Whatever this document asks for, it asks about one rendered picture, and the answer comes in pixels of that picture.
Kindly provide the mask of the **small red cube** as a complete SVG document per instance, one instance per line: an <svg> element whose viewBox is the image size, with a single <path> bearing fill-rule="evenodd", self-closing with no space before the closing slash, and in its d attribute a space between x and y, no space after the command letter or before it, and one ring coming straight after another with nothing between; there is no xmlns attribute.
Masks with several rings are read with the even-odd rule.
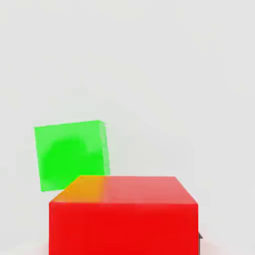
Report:
<svg viewBox="0 0 255 255"><path fill-rule="evenodd" d="M49 204L49 255L199 255L198 203L175 177L80 176Z"/></svg>

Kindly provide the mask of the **small green cube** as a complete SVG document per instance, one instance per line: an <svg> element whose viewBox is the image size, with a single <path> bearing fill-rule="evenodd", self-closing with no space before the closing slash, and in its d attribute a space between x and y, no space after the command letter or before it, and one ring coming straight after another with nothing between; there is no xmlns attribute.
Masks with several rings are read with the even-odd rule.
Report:
<svg viewBox="0 0 255 255"><path fill-rule="evenodd" d="M65 189L80 175L109 175L106 124L100 120L34 128L40 190Z"/></svg>

